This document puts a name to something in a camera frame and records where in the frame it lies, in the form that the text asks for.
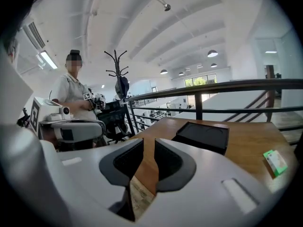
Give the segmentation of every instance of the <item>black box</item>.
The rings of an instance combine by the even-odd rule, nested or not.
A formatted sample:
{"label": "black box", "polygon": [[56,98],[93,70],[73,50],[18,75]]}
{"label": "black box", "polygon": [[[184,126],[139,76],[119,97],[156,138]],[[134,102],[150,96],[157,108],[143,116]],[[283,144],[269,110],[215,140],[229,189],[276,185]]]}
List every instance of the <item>black box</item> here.
{"label": "black box", "polygon": [[227,149],[228,136],[228,127],[214,127],[187,122],[177,131],[172,140],[224,155]]}

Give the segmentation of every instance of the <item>wooden tabletop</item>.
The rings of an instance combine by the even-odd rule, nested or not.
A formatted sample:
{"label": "wooden tabletop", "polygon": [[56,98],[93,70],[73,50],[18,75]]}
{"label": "wooden tabletop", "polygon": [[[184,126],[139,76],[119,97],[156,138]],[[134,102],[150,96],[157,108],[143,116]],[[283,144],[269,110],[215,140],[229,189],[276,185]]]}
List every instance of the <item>wooden tabletop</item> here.
{"label": "wooden tabletop", "polygon": [[[225,156],[242,169],[253,175],[271,192],[285,186],[298,166],[293,149],[273,123],[215,122],[165,117],[132,137],[144,138],[144,157],[135,176],[152,193],[158,182],[159,171],[154,160],[155,138],[171,140],[186,122],[219,127],[229,127],[229,142]],[[275,177],[263,153],[278,150],[288,169]]]}

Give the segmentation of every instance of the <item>person's hand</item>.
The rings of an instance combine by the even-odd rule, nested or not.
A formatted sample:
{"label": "person's hand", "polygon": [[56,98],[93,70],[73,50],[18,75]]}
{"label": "person's hand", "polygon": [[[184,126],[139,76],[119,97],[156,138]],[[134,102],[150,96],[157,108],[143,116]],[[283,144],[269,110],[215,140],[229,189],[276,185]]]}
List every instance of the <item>person's hand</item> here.
{"label": "person's hand", "polygon": [[81,101],[81,109],[84,109],[84,110],[92,110],[93,107],[90,103],[89,100],[82,100]]}

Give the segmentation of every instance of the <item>black coat stand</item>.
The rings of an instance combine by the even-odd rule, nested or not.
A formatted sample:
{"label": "black coat stand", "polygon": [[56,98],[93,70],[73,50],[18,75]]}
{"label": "black coat stand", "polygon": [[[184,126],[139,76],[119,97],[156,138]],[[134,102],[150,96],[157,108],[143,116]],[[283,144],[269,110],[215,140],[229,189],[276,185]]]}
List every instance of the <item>black coat stand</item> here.
{"label": "black coat stand", "polygon": [[117,77],[117,80],[118,80],[118,85],[119,85],[119,90],[120,92],[122,93],[122,100],[123,100],[123,107],[125,109],[125,114],[126,114],[126,117],[127,117],[127,121],[128,121],[128,125],[129,125],[129,128],[131,130],[131,133],[132,133],[132,136],[135,135],[134,133],[134,128],[133,128],[133,124],[132,124],[132,121],[131,121],[131,118],[130,118],[130,115],[129,115],[129,112],[128,112],[128,108],[127,108],[127,105],[126,105],[126,102],[125,102],[125,96],[124,96],[124,93],[122,91],[122,86],[121,86],[121,76],[124,76],[126,75],[128,72],[124,73],[124,74],[121,74],[121,72],[128,68],[125,67],[123,68],[122,70],[120,70],[120,66],[119,66],[119,63],[120,63],[120,57],[126,53],[127,51],[124,51],[118,58],[117,58],[117,53],[116,53],[116,50],[114,50],[114,55],[115,57],[113,57],[111,54],[107,53],[106,51],[104,51],[104,53],[108,54],[111,58],[113,58],[114,62],[115,62],[115,69],[116,71],[113,71],[113,70],[106,70],[106,71],[110,71],[110,72],[113,72],[115,75],[111,75],[109,74],[109,76],[111,77]]}

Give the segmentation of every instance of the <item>floor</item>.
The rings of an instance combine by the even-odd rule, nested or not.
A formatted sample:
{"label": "floor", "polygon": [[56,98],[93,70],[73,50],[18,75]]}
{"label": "floor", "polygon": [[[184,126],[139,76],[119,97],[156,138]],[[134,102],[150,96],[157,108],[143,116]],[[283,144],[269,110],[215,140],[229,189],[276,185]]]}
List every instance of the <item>floor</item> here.
{"label": "floor", "polygon": [[[275,99],[274,107],[281,107],[281,100]],[[286,127],[303,124],[303,118],[295,112],[273,113],[271,122],[277,127]],[[282,132],[288,142],[299,140],[303,130]],[[147,210],[155,198],[136,177],[131,180],[131,197],[133,210],[138,219]]]}

